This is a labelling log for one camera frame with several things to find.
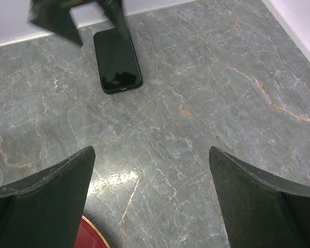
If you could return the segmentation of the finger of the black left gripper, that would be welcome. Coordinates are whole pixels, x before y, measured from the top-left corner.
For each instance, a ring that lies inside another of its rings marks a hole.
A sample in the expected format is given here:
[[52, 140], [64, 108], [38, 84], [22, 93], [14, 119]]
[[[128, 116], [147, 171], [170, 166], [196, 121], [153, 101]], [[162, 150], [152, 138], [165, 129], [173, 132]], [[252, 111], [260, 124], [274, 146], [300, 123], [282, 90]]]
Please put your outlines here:
[[126, 22], [122, 1], [97, 0], [96, 3], [102, 9], [108, 20], [115, 26], [120, 35], [128, 39], [130, 37], [130, 31]]
[[78, 5], [78, 1], [31, 1], [28, 21], [81, 47], [83, 42], [70, 14]]

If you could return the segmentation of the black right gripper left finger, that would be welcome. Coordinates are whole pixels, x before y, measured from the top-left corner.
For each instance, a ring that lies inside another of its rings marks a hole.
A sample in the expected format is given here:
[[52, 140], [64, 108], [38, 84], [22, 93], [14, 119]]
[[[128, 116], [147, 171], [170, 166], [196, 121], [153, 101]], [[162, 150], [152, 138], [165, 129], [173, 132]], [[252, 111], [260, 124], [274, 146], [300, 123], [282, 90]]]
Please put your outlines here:
[[74, 247], [95, 164], [87, 146], [0, 187], [0, 247]]

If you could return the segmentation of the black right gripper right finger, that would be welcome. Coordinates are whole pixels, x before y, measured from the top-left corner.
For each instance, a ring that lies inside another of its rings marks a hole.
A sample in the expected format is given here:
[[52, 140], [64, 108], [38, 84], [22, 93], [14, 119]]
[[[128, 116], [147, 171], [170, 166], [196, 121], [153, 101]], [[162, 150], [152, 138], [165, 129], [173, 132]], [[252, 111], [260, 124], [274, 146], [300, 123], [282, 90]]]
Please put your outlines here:
[[212, 146], [209, 165], [231, 247], [310, 247], [310, 187]]

